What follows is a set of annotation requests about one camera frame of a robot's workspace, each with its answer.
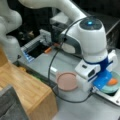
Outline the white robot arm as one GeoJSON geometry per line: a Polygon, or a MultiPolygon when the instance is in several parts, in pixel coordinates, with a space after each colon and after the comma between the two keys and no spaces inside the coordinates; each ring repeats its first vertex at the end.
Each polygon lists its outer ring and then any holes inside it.
{"type": "MultiPolygon", "coordinates": [[[[112,79],[111,70],[116,66],[115,51],[107,51],[107,40],[103,23],[88,17],[71,0],[18,0],[31,9],[54,7],[65,13],[73,23],[64,30],[81,47],[83,58],[75,68],[82,89],[92,86],[102,90],[112,79]]],[[[10,40],[7,34],[20,27],[21,15],[8,6],[7,0],[0,0],[0,44],[10,60],[22,54],[17,40],[10,40]]]]}

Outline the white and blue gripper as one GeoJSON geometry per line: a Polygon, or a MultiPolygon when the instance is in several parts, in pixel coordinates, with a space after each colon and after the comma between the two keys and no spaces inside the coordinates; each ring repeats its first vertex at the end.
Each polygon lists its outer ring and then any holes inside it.
{"type": "Polygon", "coordinates": [[[114,50],[98,63],[88,63],[81,60],[75,68],[78,85],[84,92],[88,92],[92,88],[101,90],[112,78],[111,71],[116,67],[117,62],[114,50]]]}

